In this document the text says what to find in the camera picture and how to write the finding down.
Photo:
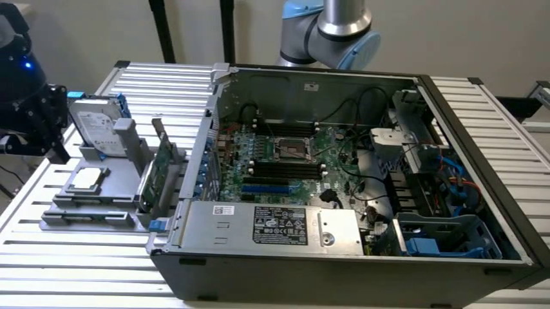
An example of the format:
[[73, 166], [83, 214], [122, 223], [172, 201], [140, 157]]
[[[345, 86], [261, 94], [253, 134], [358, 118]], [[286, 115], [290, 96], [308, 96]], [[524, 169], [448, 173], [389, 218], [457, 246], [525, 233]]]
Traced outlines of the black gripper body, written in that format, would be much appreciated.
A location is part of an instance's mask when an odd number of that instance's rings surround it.
[[29, 35], [1, 30], [1, 111], [7, 111], [13, 103], [27, 100], [45, 84]]

